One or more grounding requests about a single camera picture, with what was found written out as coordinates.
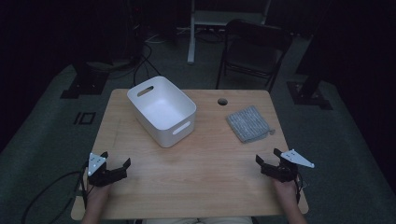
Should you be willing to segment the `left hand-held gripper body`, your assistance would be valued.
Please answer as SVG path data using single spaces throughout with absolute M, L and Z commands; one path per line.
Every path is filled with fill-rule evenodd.
M 95 187 L 104 187 L 127 177 L 127 170 L 120 168 L 107 170 L 106 159 L 91 153 L 88 159 L 88 181 Z

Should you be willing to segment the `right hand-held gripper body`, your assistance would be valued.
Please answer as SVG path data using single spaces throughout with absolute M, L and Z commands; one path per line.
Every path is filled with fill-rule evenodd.
M 297 178 L 297 175 L 299 174 L 299 165 L 308 168 L 315 167 L 313 162 L 306 159 L 295 149 L 291 149 L 288 151 L 282 151 L 278 166 L 265 162 L 265 164 L 261 166 L 261 173 L 280 182 L 290 182 Z

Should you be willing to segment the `grey fluffy towel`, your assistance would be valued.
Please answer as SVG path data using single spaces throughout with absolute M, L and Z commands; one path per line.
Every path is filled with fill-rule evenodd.
M 262 140 L 276 131 L 270 127 L 254 105 L 232 113 L 226 120 L 237 138 L 244 144 Z

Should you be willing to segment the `white plastic basket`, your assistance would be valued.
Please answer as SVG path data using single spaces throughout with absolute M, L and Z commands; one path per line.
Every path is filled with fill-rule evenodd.
M 193 132 L 197 106 L 166 77 L 132 87 L 127 97 L 137 120 L 161 147 L 172 147 Z

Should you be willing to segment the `person's left hand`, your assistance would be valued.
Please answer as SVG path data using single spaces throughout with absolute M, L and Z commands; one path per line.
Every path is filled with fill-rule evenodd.
M 89 187 L 88 203 L 105 203 L 109 197 L 111 186 Z

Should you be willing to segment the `person's right hand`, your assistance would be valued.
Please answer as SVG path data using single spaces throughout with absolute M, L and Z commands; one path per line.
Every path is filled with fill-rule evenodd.
M 273 179 L 272 182 L 276 190 L 276 196 L 281 203 L 297 203 L 297 188 L 293 181 L 280 182 Z

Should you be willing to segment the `black stand base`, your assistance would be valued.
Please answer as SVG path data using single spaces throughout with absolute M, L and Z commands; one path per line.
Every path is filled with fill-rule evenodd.
M 80 95 L 101 95 L 106 85 L 109 73 L 97 71 L 85 62 L 72 64 L 76 76 L 67 90 L 61 94 L 61 99 L 77 99 Z
M 296 81 L 288 81 L 287 86 L 296 105 L 317 105 L 322 110 L 332 110 L 330 101 L 324 98 L 318 86 Z

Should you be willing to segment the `black folding chair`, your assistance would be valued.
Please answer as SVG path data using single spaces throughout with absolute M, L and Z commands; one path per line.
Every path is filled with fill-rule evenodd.
M 225 26 L 216 88 L 227 70 L 266 79 L 268 91 L 292 44 L 292 35 L 275 26 L 235 19 Z

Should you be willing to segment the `white metal desk frame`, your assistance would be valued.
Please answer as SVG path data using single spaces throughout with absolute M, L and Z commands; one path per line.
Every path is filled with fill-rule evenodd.
M 225 26 L 233 19 L 243 19 L 265 24 L 271 2 L 272 0 L 264 0 L 261 12 L 232 12 L 196 9 L 195 0 L 191 0 L 190 43 L 187 64 L 194 64 L 195 62 L 195 32 L 197 25 Z

